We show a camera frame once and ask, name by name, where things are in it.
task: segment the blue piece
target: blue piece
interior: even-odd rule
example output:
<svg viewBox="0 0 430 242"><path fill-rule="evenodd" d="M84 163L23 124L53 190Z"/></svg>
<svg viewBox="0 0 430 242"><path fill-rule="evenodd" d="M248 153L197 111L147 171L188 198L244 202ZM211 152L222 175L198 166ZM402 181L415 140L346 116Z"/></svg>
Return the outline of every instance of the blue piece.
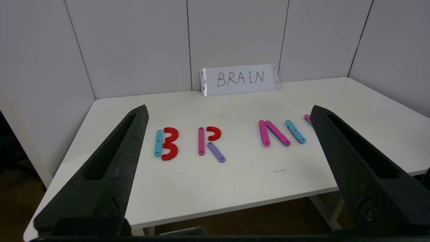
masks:
<svg viewBox="0 0 430 242"><path fill-rule="evenodd" d="M291 122L291 120L286 120L285 125L287 126L287 128L291 132L291 134L294 136L294 138L297 140L297 142L299 142L299 143L306 142L306 139L298 131L298 129L294 126L294 124L293 124L293 122Z"/></svg>
<svg viewBox="0 0 430 242"><path fill-rule="evenodd" d="M217 160L220 163L224 163L225 162L225 157L221 154L221 152L218 150L218 148L216 148L216 146L214 145L214 143L208 142L207 146L210 149L210 151L212 152L212 154L214 154L214 156L217 158Z"/></svg>
<svg viewBox="0 0 430 242"><path fill-rule="evenodd" d="M163 130L157 130L157 134L155 135L154 156L160 157L162 152L163 152Z"/></svg>

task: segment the screw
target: screw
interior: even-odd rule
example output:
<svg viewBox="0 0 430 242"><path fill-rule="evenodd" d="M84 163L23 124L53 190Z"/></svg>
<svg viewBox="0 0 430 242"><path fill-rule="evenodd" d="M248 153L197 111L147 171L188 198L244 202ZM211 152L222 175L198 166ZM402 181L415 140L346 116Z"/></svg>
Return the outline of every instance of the screw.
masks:
<svg viewBox="0 0 430 242"><path fill-rule="evenodd" d="M367 220L369 220L369 221L373 221L373 219L374 219L374 217L373 217L373 213L372 213L372 211L370 211L370 210L368 210L367 212L366 212L366 218L367 218Z"/></svg>

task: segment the white wall panel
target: white wall panel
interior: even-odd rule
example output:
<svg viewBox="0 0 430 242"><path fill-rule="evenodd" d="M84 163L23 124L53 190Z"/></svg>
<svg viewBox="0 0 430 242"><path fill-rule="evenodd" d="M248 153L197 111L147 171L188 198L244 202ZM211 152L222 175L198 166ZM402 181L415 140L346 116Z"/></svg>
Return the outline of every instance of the white wall panel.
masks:
<svg viewBox="0 0 430 242"><path fill-rule="evenodd" d="M430 1L375 0L350 77L430 117Z"/></svg>
<svg viewBox="0 0 430 242"><path fill-rule="evenodd" d="M188 0L191 76L201 68L279 64L287 0Z"/></svg>
<svg viewBox="0 0 430 242"><path fill-rule="evenodd" d="M96 98L191 90L186 0L67 0Z"/></svg>
<svg viewBox="0 0 430 242"><path fill-rule="evenodd" d="M290 0L279 80L348 75L372 0Z"/></svg>
<svg viewBox="0 0 430 242"><path fill-rule="evenodd" d="M0 109L48 186L91 85L63 1L0 1L0 32Z"/></svg>

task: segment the paper sign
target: paper sign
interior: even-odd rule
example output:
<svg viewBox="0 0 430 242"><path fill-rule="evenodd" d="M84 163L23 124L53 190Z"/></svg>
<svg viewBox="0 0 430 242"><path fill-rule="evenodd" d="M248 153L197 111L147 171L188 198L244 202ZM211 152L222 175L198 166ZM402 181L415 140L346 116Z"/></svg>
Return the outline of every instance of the paper sign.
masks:
<svg viewBox="0 0 430 242"><path fill-rule="evenodd" d="M279 89L276 65L242 65L200 70L203 96Z"/></svg>

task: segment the pink straight piece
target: pink straight piece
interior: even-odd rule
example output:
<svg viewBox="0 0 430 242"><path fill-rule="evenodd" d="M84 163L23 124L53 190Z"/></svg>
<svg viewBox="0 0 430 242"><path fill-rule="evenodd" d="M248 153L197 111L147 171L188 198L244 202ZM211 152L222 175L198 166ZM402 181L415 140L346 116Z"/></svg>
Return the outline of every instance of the pink straight piece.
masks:
<svg viewBox="0 0 430 242"><path fill-rule="evenodd" d="M199 155L205 155L205 128L199 128Z"/></svg>
<svg viewBox="0 0 430 242"><path fill-rule="evenodd" d="M272 133L285 145L285 146L289 146L291 145L291 141L289 141L287 139L287 137L285 137L285 135L283 135L281 133L281 131L278 130L278 128L272 124L272 122L270 121L266 121L266 125L267 127L272 131Z"/></svg>
<svg viewBox="0 0 430 242"><path fill-rule="evenodd" d="M307 114L306 114L303 118L306 120L306 122L307 122L310 126L312 126L312 127L313 127L312 122L310 121L310 116L309 116L309 115L307 115Z"/></svg>
<svg viewBox="0 0 430 242"><path fill-rule="evenodd" d="M261 141L264 147L270 146L269 133L267 132L266 123L264 120L258 121L258 126L260 127Z"/></svg>

